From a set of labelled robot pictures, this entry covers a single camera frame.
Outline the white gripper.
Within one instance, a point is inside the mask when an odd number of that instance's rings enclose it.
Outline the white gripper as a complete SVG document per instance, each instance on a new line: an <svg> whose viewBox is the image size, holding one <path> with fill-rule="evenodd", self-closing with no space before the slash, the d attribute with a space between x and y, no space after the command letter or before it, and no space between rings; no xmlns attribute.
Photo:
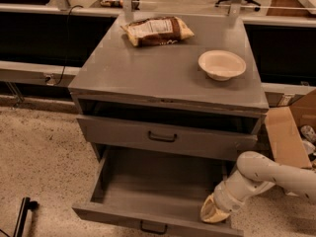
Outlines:
<svg viewBox="0 0 316 237"><path fill-rule="evenodd" d="M204 201L200 210L201 220L206 223L218 223L227 219L229 213L237 212L244 206L250 189L251 186L245 181L222 181L216 186L213 195Z"/></svg>

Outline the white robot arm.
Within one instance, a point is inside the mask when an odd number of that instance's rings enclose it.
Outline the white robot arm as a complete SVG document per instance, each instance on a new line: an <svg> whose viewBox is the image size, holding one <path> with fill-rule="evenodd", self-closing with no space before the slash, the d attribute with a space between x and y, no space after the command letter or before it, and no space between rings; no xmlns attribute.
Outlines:
<svg viewBox="0 0 316 237"><path fill-rule="evenodd" d="M238 157L236 170L206 198L200 219L205 223L221 222L239 211L248 198L273 186L312 202L316 199L314 171L282 165L255 151L246 151Z"/></svg>

